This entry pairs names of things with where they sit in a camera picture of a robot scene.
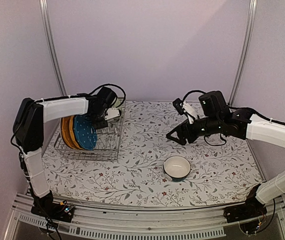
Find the pale green mug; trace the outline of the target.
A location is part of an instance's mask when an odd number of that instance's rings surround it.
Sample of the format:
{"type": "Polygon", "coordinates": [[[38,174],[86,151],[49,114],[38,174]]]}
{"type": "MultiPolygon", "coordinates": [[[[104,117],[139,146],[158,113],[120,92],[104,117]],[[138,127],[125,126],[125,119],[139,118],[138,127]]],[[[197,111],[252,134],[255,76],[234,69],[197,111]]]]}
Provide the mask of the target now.
{"type": "Polygon", "coordinates": [[[115,104],[113,105],[114,107],[118,108],[119,105],[121,104],[122,100],[117,98],[115,104]]]}

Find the white inside dark bowl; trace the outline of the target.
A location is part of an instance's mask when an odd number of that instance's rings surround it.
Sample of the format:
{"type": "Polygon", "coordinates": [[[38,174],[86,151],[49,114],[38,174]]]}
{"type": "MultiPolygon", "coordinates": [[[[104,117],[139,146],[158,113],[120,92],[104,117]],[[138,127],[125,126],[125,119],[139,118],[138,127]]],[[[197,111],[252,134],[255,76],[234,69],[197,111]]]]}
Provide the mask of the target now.
{"type": "Polygon", "coordinates": [[[191,170],[190,162],[182,156],[173,155],[163,162],[164,175],[171,182],[182,182],[191,170]]]}

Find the mustard yellow plate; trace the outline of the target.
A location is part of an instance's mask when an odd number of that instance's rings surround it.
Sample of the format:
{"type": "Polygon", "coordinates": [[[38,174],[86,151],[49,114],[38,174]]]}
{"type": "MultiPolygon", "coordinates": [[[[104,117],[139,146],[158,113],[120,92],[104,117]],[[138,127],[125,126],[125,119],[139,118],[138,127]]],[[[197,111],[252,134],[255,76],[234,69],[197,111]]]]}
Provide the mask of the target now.
{"type": "Polygon", "coordinates": [[[70,116],[62,117],[60,119],[60,135],[63,142],[71,149],[76,149],[76,145],[71,139],[70,135],[70,116]]]}
{"type": "Polygon", "coordinates": [[[70,116],[69,117],[69,123],[68,123],[68,132],[69,132],[70,140],[72,143],[72,147],[73,147],[73,149],[76,149],[76,150],[84,150],[84,148],[82,148],[79,145],[79,143],[77,142],[76,137],[75,137],[74,118],[75,118],[74,116],[70,116]]]}

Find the blue bottom plate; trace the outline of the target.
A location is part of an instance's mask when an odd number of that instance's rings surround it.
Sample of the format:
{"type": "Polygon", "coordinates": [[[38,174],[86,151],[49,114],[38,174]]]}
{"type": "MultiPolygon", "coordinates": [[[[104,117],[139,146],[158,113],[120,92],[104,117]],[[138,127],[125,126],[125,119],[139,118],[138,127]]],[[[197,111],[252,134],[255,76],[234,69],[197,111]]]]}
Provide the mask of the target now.
{"type": "Polygon", "coordinates": [[[92,151],[97,144],[97,131],[86,115],[76,115],[73,119],[73,132],[78,145],[86,150],[92,151]]]}

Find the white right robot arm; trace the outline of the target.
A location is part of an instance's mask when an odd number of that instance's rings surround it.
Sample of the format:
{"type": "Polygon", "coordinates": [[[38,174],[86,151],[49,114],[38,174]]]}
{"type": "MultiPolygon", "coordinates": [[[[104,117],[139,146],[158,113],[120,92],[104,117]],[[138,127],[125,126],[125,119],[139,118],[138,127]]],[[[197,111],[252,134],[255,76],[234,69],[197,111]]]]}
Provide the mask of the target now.
{"type": "MultiPolygon", "coordinates": [[[[187,119],[170,131],[167,139],[181,146],[194,143],[198,138],[223,135],[262,144],[285,155],[285,122],[267,117],[251,107],[235,107],[227,104],[219,90],[187,92],[176,98],[173,107],[187,119]]],[[[252,218],[271,200],[285,195],[285,164],[280,172],[264,183],[255,185],[241,206],[241,214],[252,218]]]]}

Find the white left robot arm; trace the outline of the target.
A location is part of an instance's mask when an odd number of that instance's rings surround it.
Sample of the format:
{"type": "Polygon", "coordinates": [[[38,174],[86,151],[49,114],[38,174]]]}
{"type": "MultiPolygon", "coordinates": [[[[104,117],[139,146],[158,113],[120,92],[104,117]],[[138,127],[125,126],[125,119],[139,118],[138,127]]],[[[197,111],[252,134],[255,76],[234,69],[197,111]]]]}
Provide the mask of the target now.
{"type": "Polygon", "coordinates": [[[34,100],[24,98],[20,104],[10,142],[19,149],[21,168],[29,182],[33,198],[39,200],[37,208],[46,217],[57,213],[42,164],[44,124],[68,118],[68,134],[76,148],[92,150],[97,142],[97,130],[108,126],[108,121],[121,115],[116,105],[118,96],[112,84],[103,84],[91,93],[34,100]]]}

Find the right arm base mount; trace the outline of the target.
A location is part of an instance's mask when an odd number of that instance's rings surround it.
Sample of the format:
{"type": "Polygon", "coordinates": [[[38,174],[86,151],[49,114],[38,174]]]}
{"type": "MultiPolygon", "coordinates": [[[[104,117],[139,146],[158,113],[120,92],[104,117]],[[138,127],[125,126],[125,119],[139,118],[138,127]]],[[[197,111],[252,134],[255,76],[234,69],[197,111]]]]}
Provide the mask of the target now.
{"type": "MultiPolygon", "coordinates": [[[[239,221],[248,220],[256,217],[264,217],[267,209],[264,203],[260,203],[256,199],[257,190],[261,184],[254,186],[245,199],[245,202],[235,206],[229,206],[224,209],[223,216],[226,218],[227,223],[234,223],[239,221]]],[[[256,234],[262,222],[255,220],[253,222],[245,222],[240,225],[240,230],[247,234],[256,234]]]]}

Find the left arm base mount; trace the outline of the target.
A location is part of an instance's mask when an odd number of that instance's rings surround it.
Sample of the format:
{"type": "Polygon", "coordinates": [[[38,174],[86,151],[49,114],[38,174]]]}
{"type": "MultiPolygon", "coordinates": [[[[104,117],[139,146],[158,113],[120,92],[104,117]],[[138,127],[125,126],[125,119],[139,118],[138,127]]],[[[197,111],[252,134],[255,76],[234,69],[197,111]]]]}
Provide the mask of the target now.
{"type": "Polygon", "coordinates": [[[51,190],[44,197],[36,196],[33,190],[30,193],[33,198],[32,214],[66,223],[72,222],[75,212],[75,206],[72,203],[66,200],[54,202],[51,190]]]}

